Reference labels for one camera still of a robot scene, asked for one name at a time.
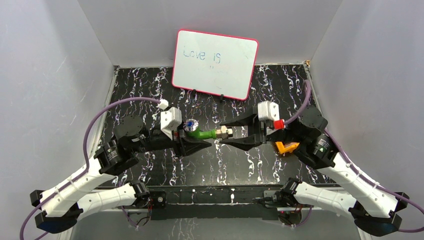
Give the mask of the green water faucet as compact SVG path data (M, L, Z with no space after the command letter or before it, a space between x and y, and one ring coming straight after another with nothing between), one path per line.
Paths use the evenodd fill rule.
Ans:
M187 119L184 122L183 130L187 133L188 136L195 139L200 139L200 140L217 139L217 131L215 129L202 131L200 129L199 122L193 118Z

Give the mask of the silver hex nut fitting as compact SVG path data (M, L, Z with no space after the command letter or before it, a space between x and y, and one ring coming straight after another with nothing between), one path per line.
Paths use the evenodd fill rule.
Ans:
M222 125L215 130L215 134L217 139L226 140L233 137L233 128Z

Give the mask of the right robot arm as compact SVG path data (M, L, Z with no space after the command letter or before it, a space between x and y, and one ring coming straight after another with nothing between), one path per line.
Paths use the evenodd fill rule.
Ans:
M402 192L389 194L379 184L347 162L335 141L325 133L328 124L315 106L306 106L293 121L279 120L273 113L274 103L262 102L223 126L246 127L247 136L228 138L223 144L249 151L267 142L298 143L294 155L306 166L326 175L340 185L345 193L314 187L290 178L272 196L256 200L266 206L297 204L319 207L344 216L364 232L382 237L398 232L402 218L400 210L407 207L407 196Z

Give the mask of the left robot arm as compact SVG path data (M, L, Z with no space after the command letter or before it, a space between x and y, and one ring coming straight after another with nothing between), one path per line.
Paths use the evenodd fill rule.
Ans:
M158 128L148 130L142 117L128 115L120 120L112 139L95 152L88 164L57 186L30 194L32 205L41 211L35 216L36 227L57 234L103 210L120 206L144 208L149 205L151 194L140 180L101 192L93 190L136 165L137 154L173 149L177 157L186 157L211 145L189 136L180 123L168 137Z

